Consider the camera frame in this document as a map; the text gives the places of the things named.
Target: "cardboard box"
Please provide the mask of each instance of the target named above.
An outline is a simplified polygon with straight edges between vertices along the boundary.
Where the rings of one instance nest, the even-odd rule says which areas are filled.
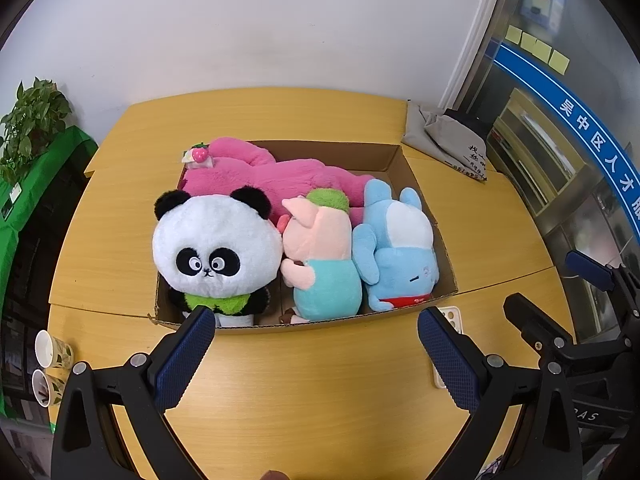
[[[363,289],[363,304],[357,316],[328,321],[317,321],[305,324],[280,324],[279,318],[288,308],[294,305],[293,289],[282,283],[280,276],[270,283],[271,303],[267,311],[257,316],[253,327],[219,328],[231,333],[244,333],[255,330],[280,331],[301,330],[305,328],[324,326],[326,323],[349,322],[353,319],[370,318],[372,316],[390,316],[409,310],[421,310],[427,304],[436,300],[451,296],[458,291],[456,279],[453,275],[449,255],[442,241],[438,223],[431,213],[428,204],[418,183],[414,177],[409,163],[402,154],[402,148],[397,144],[369,144],[360,142],[316,142],[307,140],[262,140],[254,141],[254,144],[266,148],[276,160],[291,160],[294,158],[316,158],[328,166],[339,166],[354,174],[370,174],[390,184],[394,198],[405,187],[413,187],[422,200],[422,210],[426,213],[433,225],[433,247],[438,259],[440,279],[434,287],[429,301],[405,308],[393,309],[390,312],[374,312],[367,305],[367,295]],[[176,330],[182,321],[182,314],[168,299],[169,285],[158,274],[158,287],[156,289],[156,312],[151,318],[154,323],[161,324]]]

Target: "panda plush toy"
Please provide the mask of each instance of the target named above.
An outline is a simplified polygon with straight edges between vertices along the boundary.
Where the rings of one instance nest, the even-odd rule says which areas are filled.
[[[220,326],[249,326],[269,303],[282,237],[268,220],[271,204],[255,187],[226,195],[164,193],[155,206],[153,258],[185,312],[204,305]]]

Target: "embroidered eye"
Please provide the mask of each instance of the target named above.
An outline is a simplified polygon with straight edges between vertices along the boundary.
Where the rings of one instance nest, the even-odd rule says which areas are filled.
[[[220,247],[209,255],[211,270],[223,276],[233,276],[240,270],[240,258],[231,249]]]
[[[187,276],[195,276],[202,269],[202,262],[195,249],[186,247],[175,257],[175,266]]]

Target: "blue banner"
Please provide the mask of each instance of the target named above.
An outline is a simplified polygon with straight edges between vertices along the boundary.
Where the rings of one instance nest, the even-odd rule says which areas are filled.
[[[640,241],[640,180],[633,163],[602,121],[555,77],[501,44],[494,63],[537,95],[563,120],[602,168]]]

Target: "green scarf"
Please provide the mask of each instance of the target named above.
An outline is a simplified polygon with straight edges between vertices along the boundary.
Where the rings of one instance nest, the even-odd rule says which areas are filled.
[[[206,298],[204,296],[196,296],[194,294],[184,294],[187,306],[193,310],[198,305],[209,307],[211,310],[221,312],[226,316],[232,316],[240,312],[251,294],[241,294],[240,296],[232,296],[231,298]]]

